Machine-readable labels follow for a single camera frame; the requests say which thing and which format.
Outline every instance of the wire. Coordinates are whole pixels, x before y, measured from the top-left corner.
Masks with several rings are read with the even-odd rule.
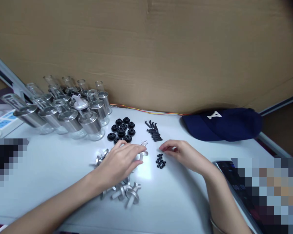
[[[133,109],[133,110],[137,110],[137,111],[142,111],[144,113],[148,113],[148,114],[156,114],[156,115],[169,115],[169,114],[176,114],[176,115],[187,115],[187,114],[179,114],[179,113],[152,113],[152,112],[148,112],[148,111],[144,111],[144,110],[140,110],[140,109],[137,109],[137,108],[133,108],[133,107],[128,107],[128,106],[125,106],[125,105],[119,105],[119,104],[110,104],[112,106],[123,106],[123,107],[126,107],[126,108],[129,108],[129,109]]]

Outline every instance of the navy baseball cap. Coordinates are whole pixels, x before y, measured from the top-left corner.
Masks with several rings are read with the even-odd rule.
[[[261,115],[253,109],[233,108],[182,116],[189,133],[202,141],[239,141],[258,136]]]

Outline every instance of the black rubber stopper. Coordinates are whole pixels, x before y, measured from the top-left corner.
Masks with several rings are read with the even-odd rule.
[[[113,125],[112,126],[112,132],[117,132],[117,130],[119,129],[119,127],[117,125]]]
[[[117,126],[120,126],[123,123],[123,121],[121,119],[117,119],[115,121],[115,123],[116,123]]]
[[[119,137],[115,138],[114,144],[116,144],[119,140],[121,140],[121,138],[119,138]]]
[[[128,117],[125,117],[123,119],[124,124],[128,124],[130,122],[130,119]]]
[[[131,128],[131,129],[128,130],[127,134],[128,134],[129,136],[133,137],[133,136],[136,134],[136,131],[135,131],[134,129]]]
[[[122,124],[120,125],[120,127],[122,127],[123,129],[125,129],[125,131],[126,131],[126,129],[127,129],[127,125],[124,124],[124,123],[122,123]]]
[[[115,140],[115,138],[116,138],[115,133],[110,133],[109,135],[107,135],[107,139],[108,139],[109,141],[113,141],[113,140]]]
[[[130,143],[132,138],[129,135],[124,136],[123,140],[125,140],[127,143]]]
[[[122,127],[120,127],[117,131],[117,135],[118,137],[123,138],[126,135],[126,131]]]
[[[134,123],[133,122],[129,122],[128,128],[134,128]]]

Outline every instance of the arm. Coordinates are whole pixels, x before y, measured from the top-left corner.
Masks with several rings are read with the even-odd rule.
[[[169,140],[160,150],[173,156],[185,167],[201,174],[206,182],[214,223],[226,234],[251,234],[223,174],[188,142]],[[220,233],[214,227],[214,233]]]
[[[45,234],[57,227],[77,208],[126,178],[142,161],[133,162],[144,146],[120,140],[103,162],[81,180],[40,204],[4,229],[2,234]]]

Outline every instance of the cardboard box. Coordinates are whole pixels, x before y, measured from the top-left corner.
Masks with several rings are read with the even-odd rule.
[[[44,90],[44,75],[70,75],[145,110],[261,111],[293,96],[293,12],[278,0],[0,1],[0,58]]]

